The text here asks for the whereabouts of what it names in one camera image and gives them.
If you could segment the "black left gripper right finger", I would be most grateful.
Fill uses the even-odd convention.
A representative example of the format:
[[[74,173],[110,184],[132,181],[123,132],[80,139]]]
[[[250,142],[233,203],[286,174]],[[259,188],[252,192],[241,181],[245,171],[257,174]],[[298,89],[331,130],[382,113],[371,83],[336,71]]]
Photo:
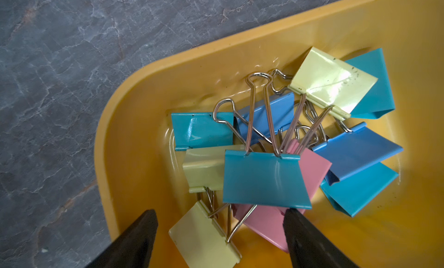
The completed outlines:
[[[293,267],[357,267],[297,209],[286,210],[283,229]]]

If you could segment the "yellow plastic tray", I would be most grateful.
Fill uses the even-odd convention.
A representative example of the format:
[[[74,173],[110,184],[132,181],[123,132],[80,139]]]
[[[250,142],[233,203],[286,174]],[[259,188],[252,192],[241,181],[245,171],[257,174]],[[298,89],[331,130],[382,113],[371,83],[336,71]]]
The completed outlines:
[[[173,149],[172,112],[210,112],[223,98],[249,102],[254,71],[297,70],[316,47],[348,59],[383,50],[395,110],[368,127],[403,147],[385,161],[399,177],[355,217],[322,192],[306,217],[362,268],[444,265],[444,0],[342,0],[151,63],[108,101],[94,146],[112,239],[153,209],[153,268],[186,262],[169,230],[195,204]]]

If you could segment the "pink binder clip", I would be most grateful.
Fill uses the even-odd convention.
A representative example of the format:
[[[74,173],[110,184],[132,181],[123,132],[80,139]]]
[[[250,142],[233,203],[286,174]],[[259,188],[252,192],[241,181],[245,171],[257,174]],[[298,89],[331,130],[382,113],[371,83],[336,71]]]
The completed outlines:
[[[331,162],[307,149],[297,156],[300,157],[299,167],[311,200],[330,169]],[[231,216],[239,221],[250,207],[252,204],[231,204]],[[288,208],[257,205],[244,224],[281,250],[288,251],[283,229],[282,209]]]

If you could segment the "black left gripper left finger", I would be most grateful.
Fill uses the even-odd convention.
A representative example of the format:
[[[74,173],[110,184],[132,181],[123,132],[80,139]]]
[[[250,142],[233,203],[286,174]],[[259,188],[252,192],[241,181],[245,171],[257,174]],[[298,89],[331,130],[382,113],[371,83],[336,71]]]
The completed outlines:
[[[146,210],[88,268],[147,268],[158,228],[154,210]]]

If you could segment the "teal binder clip bottom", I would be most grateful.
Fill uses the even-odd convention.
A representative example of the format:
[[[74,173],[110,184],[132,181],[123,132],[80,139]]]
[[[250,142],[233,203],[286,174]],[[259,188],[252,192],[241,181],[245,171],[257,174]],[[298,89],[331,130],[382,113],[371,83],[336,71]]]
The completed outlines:
[[[397,172],[377,163],[333,185],[323,181],[320,189],[335,210],[354,217],[397,177]]]

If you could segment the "teal binder clip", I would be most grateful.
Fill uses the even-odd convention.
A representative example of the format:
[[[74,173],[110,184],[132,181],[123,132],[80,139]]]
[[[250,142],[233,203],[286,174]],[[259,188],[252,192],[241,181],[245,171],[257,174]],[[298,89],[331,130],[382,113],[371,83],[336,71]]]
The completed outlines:
[[[377,163],[333,185],[323,181],[320,189],[335,210],[354,217],[397,177],[397,172]]]
[[[233,145],[236,112],[234,101],[225,98],[211,113],[171,114],[175,150]]]
[[[256,86],[251,80],[252,77],[263,77],[268,80],[264,86],[265,109],[269,131],[274,133],[269,100],[269,86],[274,79],[267,73],[251,73],[246,78],[251,88],[251,95],[245,151],[227,150],[225,152],[223,202],[311,209],[312,204],[299,167],[299,156],[281,153],[275,136],[271,136],[272,153],[250,151],[254,121],[253,107],[256,102]]]
[[[351,112],[352,118],[377,120],[395,110],[393,92],[381,48],[348,59],[346,63],[376,77],[378,80]]]

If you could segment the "yellow binder clip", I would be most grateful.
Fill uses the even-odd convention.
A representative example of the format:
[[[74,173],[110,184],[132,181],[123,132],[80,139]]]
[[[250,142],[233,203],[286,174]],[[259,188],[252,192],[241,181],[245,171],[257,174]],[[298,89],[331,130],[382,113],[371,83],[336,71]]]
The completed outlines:
[[[180,255],[190,268],[233,268],[241,261],[242,255],[231,240],[234,233],[244,224],[253,211],[253,205],[231,227],[231,204],[215,209],[215,192],[205,188],[210,207],[198,200],[195,205],[169,230],[169,236]],[[228,210],[227,230],[224,231],[216,216]]]
[[[183,161],[183,172],[190,193],[220,191],[224,186],[225,151],[243,151],[243,144],[188,149]]]
[[[301,95],[324,111],[314,122],[296,150],[301,155],[327,115],[344,121],[351,117],[377,78],[332,55],[312,47],[288,86],[283,90]]]

